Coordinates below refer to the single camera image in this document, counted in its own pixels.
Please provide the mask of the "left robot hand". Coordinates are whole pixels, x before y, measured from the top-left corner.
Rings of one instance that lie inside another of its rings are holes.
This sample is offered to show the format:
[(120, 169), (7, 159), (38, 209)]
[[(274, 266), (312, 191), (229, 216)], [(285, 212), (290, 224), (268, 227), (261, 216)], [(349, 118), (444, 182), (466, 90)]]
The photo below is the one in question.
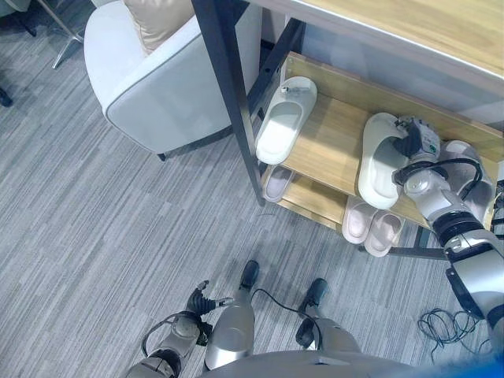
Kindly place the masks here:
[(205, 315), (214, 311), (216, 308), (229, 306), (234, 302), (232, 297), (210, 299), (207, 298), (203, 291), (208, 286), (209, 281), (203, 280), (192, 291), (189, 299), (187, 300), (186, 310), (195, 313), (198, 316)]

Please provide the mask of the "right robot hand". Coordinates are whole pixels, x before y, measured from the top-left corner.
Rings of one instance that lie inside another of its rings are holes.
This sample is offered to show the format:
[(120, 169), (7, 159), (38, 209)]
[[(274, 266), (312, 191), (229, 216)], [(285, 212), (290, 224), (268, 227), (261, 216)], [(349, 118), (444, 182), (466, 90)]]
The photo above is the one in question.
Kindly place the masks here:
[(437, 162), (440, 137), (429, 123), (413, 116), (401, 117), (395, 122), (403, 138), (393, 142), (394, 148), (412, 161)]

